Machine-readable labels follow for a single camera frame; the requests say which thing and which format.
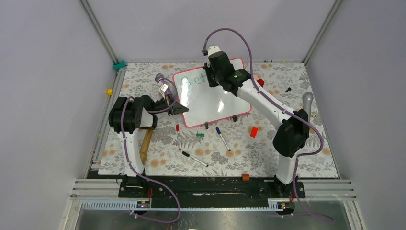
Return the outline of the pink framed whiteboard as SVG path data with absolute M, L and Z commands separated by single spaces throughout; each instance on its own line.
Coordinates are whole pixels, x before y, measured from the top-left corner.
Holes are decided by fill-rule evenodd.
M 221 86 L 210 87 L 203 67 L 177 72 L 172 79 L 180 104 L 189 109 L 182 114 L 188 128 L 243 115 L 252 110 L 249 103 L 224 91 Z

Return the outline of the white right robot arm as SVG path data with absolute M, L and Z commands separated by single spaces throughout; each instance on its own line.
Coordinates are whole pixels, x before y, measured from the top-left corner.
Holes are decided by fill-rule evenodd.
M 208 58 L 203 69 L 209 86 L 221 86 L 224 91 L 232 93 L 264 115 L 276 129 L 272 144 L 279 154 L 275 180 L 275 193 L 287 197 L 293 192 L 294 157 L 305 146 L 309 138 L 308 114 L 304 109 L 298 111 L 283 105 L 265 91 L 245 69 L 236 69 L 226 52 L 214 46 L 202 51 Z

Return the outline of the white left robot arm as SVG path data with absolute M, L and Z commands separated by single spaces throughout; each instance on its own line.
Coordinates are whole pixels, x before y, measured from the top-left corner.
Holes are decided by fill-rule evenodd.
M 166 112 L 168 115 L 177 115 L 188 111 L 189 108 L 177 102 L 171 95 L 168 99 L 157 101 L 148 95 L 135 98 L 118 97 L 109 112 L 108 123 L 122 146 L 124 174 L 136 177 L 144 171 L 138 130 L 155 130 L 158 124 L 157 114 Z

